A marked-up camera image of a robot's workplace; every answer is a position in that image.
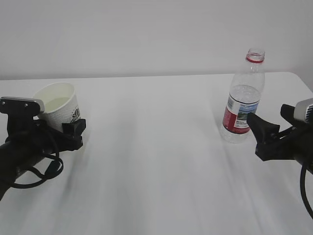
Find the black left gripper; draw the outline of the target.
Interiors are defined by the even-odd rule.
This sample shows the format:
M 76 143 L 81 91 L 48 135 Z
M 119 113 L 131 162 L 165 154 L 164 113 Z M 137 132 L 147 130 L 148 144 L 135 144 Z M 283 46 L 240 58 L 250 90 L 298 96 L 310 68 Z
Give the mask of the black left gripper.
M 42 119 L 33 121 L 33 155 L 53 154 L 56 152 L 75 151 L 83 146 L 82 133 L 86 120 L 81 118 L 71 123 L 63 123 L 63 132 L 58 131 Z

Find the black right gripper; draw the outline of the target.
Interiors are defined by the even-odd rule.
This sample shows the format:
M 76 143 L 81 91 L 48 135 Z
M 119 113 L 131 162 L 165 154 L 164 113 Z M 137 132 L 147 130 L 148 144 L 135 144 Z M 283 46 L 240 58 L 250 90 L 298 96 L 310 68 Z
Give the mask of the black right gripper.
M 279 132 L 280 125 L 263 120 L 254 113 L 247 115 L 249 125 L 257 142 L 255 154 L 262 161 L 294 160 L 307 164 L 313 172 L 313 128 L 307 124 L 299 126 L 294 118 L 295 107 L 283 104 L 280 115 L 292 127 Z

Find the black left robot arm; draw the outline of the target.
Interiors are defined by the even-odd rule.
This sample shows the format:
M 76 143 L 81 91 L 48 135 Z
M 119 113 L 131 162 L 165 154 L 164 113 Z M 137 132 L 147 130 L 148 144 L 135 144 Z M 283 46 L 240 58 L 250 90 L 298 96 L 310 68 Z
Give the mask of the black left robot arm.
M 61 152 L 83 146 L 86 126 L 86 120 L 81 118 L 63 123 L 65 132 L 60 132 L 37 119 L 29 128 L 11 133 L 0 146 L 0 195 L 10 188 L 38 187 L 59 176 L 64 170 Z

